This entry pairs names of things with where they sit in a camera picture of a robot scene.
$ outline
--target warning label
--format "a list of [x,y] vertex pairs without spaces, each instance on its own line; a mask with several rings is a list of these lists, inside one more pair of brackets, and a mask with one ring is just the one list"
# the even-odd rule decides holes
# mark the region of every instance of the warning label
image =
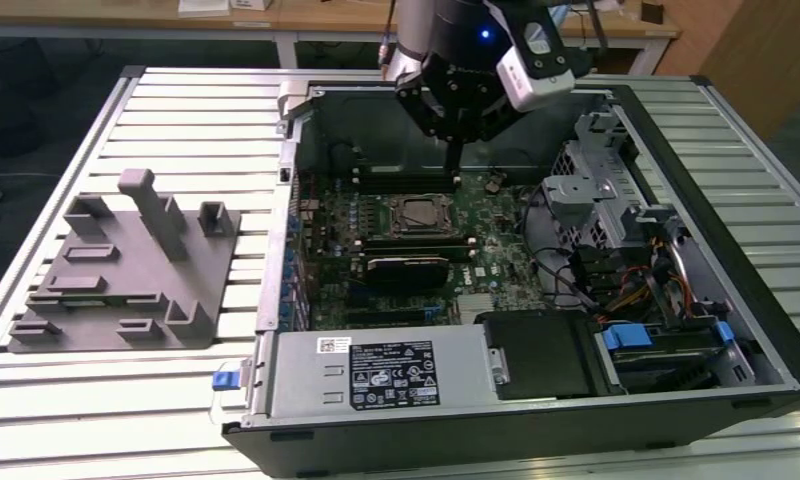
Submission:
[[439,405],[432,342],[351,345],[350,366],[356,410]]

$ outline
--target orange wire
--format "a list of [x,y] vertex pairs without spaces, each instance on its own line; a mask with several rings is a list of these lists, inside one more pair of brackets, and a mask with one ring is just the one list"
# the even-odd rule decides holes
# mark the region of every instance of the orange wire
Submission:
[[628,276],[634,273],[634,272],[639,272],[640,270],[648,270],[650,267],[647,267],[646,265],[642,265],[639,267],[631,267],[628,270],[626,270],[626,273],[623,273],[623,279],[620,281],[620,287],[619,287],[619,294],[622,295],[623,293],[626,293],[626,281],[628,280]]
[[684,298],[684,311],[688,315],[691,315],[691,304],[694,303],[694,299],[691,298],[691,287],[688,282],[686,282],[684,279],[678,275],[672,275],[670,278],[679,284],[679,288],[682,289],[682,297]]

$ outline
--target aluminum extrusion table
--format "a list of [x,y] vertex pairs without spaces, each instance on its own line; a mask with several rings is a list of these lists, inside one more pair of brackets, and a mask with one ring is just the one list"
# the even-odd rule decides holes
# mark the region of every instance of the aluminum extrusion table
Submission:
[[[211,373],[249,356],[280,158],[287,80],[376,80],[370,71],[129,70],[107,100],[0,284],[0,478],[263,478],[220,435],[239,391],[213,395]],[[800,186],[711,86],[688,78],[590,77],[627,83],[800,329]],[[658,177],[639,161],[655,194]],[[243,223],[217,341],[207,350],[15,355],[9,323],[59,251],[77,193],[112,209],[124,168],[152,168],[183,209],[224,201]],[[754,420],[690,446],[364,475],[374,479],[520,479],[542,475],[800,478],[800,412]]]

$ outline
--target cable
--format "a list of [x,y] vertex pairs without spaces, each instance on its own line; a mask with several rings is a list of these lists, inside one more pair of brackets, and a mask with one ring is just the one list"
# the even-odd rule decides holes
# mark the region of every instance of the cable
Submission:
[[0,178],[1,177],[48,177],[48,178],[63,178],[61,175],[56,175],[55,173],[33,173],[33,172],[24,172],[24,173],[0,173]]
[[596,32],[596,38],[599,39],[599,50],[596,51],[596,58],[600,58],[608,53],[608,37],[604,34],[604,29],[602,28],[602,19],[599,18],[599,11],[596,10],[595,0],[587,1],[587,10],[590,11],[590,21],[592,22],[592,29]]
[[572,10],[572,13],[578,14],[579,18],[582,19],[582,47],[587,46],[587,27],[584,26],[584,12],[582,12],[580,10],[575,10],[575,8],[570,7],[570,10]]
[[[528,235],[527,235],[528,213],[531,211],[531,207],[534,206],[534,204],[532,204],[534,197],[536,197],[536,195],[539,195],[542,193],[542,191],[543,191],[543,184],[540,183],[539,185],[536,185],[534,192],[531,192],[531,196],[528,197],[528,205],[524,209],[524,215],[522,218],[522,240],[524,242],[524,248],[527,249],[528,253],[531,253],[531,254],[534,253],[534,250],[531,249],[531,245],[528,243]],[[566,277],[563,277],[563,275],[560,275],[555,270],[552,270],[552,268],[548,265],[546,265],[546,263],[536,261],[536,265],[539,266],[539,268],[546,270],[546,273],[548,273],[552,277],[555,277],[556,280],[560,280],[563,282],[566,287],[570,289],[570,291],[575,295],[575,298],[578,298],[578,300],[584,304],[584,306],[587,307],[588,310],[595,311],[602,308],[600,305],[587,296],[587,294],[584,292],[582,292],[582,290],[575,286],[575,284]]]
[[398,7],[398,0],[391,0],[391,5],[388,6],[388,20],[386,21],[386,31],[383,32],[383,41],[379,45],[379,58],[378,65],[383,70],[383,79],[386,78],[386,74],[388,73],[388,43],[391,40],[391,22],[395,18],[395,8]]

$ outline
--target wooden table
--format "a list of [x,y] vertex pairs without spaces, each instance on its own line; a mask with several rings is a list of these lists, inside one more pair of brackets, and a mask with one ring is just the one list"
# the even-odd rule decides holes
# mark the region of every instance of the wooden table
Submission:
[[[294,41],[379,42],[388,5],[388,0],[283,0],[278,28],[294,32]],[[602,23],[611,48],[639,51],[630,73],[651,75],[670,41],[679,36],[679,28],[671,22],[655,25],[640,21],[639,0],[627,0],[622,13],[602,13]],[[560,34],[568,46],[599,46],[586,13],[570,15]]]
[[[639,0],[602,17],[611,48],[639,51],[630,73],[651,74],[678,27],[642,22]],[[0,0],[0,36],[271,40],[283,68],[299,65],[299,41],[379,42],[387,18],[387,0],[275,0],[264,12],[199,19],[177,17],[177,0]],[[587,15],[570,17],[562,31],[567,45],[598,46]]]

